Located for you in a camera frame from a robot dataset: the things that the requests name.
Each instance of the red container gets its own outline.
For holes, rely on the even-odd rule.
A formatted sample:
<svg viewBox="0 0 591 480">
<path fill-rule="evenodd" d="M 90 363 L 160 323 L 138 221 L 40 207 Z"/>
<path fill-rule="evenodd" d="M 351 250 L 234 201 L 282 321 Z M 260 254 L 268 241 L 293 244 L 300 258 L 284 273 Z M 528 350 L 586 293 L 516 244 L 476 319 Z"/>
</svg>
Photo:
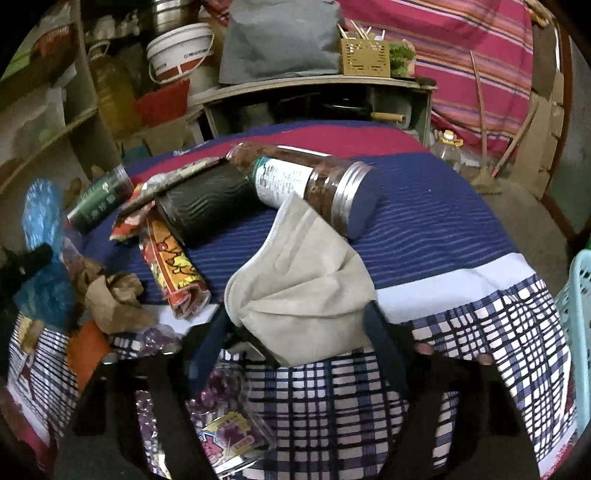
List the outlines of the red container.
<svg viewBox="0 0 591 480">
<path fill-rule="evenodd" d="M 135 109 L 150 128 L 170 122 L 187 111 L 189 80 L 179 80 L 135 102 Z"/>
</svg>

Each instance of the bucket handle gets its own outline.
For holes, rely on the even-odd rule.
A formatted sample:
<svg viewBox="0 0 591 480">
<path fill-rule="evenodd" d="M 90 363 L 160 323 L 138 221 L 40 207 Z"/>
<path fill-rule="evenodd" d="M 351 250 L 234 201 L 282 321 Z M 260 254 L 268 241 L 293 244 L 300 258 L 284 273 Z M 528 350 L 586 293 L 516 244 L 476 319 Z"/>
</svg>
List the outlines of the bucket handle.
<svg viewBox="0 0 591 480">
<path fill-rule="evenodd" d="M 183 77 L 187 77 L 189 75 L 191 75 L 191 73 L 193 73 L 195 70 L 197 70 L 201 64 L 203 63 L 203 61 L 205 60 L 205 58 L 209 55 L 209 53 L 212 50 L 213 47 L 213 40 L 215 40 L 216 38 L 216 34 L 212 32 L 212 40 L 209 43 L 209 46 L 207 48 L 207 52 L 205 53 L 205 55 L 203 57 L 201 57 L 201 60 L 199 60 L 199 63 L 197 63 L 192 69 L 187 70 L 186 72 L 183 72 L 181 75 Z M 166 85 L 167 83 L 172 83 L 172 82 L 176 82 L 176 80 L 178 80 L 179 78 L 181 78 L 180 76 L 174 76 L 171 79 L 167 79 L 167 80 L 162 80 L 162 82 L 160 80 L 157 80 L 154 78 L 154 75 L 152 75 L 152 70 L 154 69 L 154 66 L 152 65 L 152 62 L 148 63 L 148 75 L 150 76 L 150 80 L 152 80 L 154 83 L 158 83 L 158 85 Z"/>
</svg>

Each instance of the white label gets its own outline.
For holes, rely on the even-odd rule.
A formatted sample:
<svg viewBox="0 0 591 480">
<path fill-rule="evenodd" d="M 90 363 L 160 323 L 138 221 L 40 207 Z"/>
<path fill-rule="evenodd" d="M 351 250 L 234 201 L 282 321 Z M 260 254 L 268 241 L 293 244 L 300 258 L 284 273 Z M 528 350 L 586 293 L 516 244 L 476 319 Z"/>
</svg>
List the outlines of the white label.
<svg viewBox="0 0 591 480">
<path fill-rule="evenodd" d="M 297 163 L 261 157 L 256 161 L 254 171 L 256 194 L 262 203 L 278 209 L 291 192 L 304 198 L 313 170 Z"/>
</svg>

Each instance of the black cylindrical container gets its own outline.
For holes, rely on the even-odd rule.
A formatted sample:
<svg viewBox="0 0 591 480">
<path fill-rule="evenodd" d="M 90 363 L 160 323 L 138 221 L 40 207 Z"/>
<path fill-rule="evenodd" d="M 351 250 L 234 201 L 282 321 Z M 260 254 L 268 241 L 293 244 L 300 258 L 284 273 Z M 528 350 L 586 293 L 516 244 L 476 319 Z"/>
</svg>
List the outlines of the black cylindrical container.
<svg viewBox="0 0 591 480">
<path fill-rule="evenodd" d="M 170 232 L 187 247 L 202 244 L 260 205 L 251 182 L 226 161 L 179 183 L 156 199 Z"/>
</svg>

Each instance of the teal plastic basket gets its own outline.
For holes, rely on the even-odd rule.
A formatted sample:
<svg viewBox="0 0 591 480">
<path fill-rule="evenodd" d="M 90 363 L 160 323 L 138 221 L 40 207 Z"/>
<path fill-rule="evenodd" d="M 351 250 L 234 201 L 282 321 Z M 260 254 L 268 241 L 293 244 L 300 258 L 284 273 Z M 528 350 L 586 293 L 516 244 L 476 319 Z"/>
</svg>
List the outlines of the teal plastic basket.
<svg viewBox="0 0 591 480">
<path fill-rule="evenodd" d="M 591 413 L 591 250 L 582 250 L 574 258 L 570 264 L 569 281 L 554 302 L 573 359 L 577 430 L 581 434 L 589 423 Z"/>
</svg>

